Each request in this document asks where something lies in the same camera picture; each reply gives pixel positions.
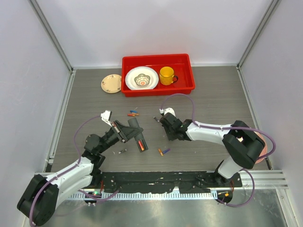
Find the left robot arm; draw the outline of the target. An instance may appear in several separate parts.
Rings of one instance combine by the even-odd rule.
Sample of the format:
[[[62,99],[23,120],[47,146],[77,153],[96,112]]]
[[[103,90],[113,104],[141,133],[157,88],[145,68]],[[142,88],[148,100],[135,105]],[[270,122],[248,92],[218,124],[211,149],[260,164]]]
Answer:
[[[49,176],[38,174],[31,179],[17,204],[17,209],[28,217],[30,226],[44,225],[57,207],[76,191],[100,185],[104,151],[118,142],[143,138],[143,129],[136,118],[129,119],[128,125],[114,121],[110,126],[104,136],[91,134],[86,138],[84,152],[77,161]]]

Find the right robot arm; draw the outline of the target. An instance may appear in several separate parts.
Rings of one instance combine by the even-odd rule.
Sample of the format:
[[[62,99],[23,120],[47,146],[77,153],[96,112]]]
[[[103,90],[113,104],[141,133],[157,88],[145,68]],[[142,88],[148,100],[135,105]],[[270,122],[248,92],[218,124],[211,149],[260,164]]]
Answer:
[[[160,118],[169,140],[207,141],[225,146],[229,156],[214,172],[214,182],[226,186],[241,169],[252,169],[260,156],[267,153],[267,145],[260,133],[244,130],[248,125],[235,121],[232,125],[212,125],[186,119],[182,122],[172,113]]]

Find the red orange battery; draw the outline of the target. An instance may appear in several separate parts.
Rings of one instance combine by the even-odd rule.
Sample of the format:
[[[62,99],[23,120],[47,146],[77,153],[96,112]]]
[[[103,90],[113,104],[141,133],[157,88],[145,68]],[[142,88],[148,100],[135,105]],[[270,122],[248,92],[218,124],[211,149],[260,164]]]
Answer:
[[[144,145],[142,144],[142,142],[141,142],[141,141],[138,141],[138,144],[139,144],[139,146],[140,146],[141,151],[144,151],[145,148],[144,148]]]

